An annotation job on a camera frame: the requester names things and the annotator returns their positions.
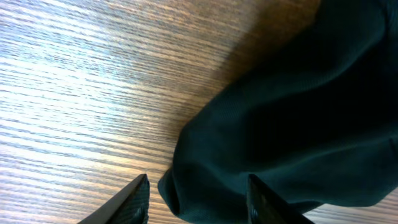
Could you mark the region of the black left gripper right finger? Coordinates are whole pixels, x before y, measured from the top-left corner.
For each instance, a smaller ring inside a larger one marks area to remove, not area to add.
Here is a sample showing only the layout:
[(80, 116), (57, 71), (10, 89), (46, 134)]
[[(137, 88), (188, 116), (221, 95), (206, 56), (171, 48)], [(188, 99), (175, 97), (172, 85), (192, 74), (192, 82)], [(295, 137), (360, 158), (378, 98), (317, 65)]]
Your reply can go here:
[(246, 202), (249, 224), (314, 224), (254, 174), (248, 176)]

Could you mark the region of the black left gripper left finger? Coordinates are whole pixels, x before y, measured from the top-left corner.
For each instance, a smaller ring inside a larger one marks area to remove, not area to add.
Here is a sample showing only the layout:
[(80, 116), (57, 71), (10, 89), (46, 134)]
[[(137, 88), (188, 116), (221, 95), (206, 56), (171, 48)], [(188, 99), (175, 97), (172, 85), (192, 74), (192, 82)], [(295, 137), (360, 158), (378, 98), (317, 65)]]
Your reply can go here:
[(149, 198), (150, 183), (141, 174), (78, 224), (147, 224)]

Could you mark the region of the black t-shirt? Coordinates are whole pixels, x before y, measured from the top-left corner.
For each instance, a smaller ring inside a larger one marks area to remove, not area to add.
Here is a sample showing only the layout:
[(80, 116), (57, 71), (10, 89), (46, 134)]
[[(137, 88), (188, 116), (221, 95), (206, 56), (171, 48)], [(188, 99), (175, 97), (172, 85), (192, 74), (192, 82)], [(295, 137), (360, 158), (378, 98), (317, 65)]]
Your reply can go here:
[(322, 1), (311, 27), (184, 126), (158, 190), (187, 222), (244, 223), (250, 174), (301, 213), (396, 189), (396, 1)]

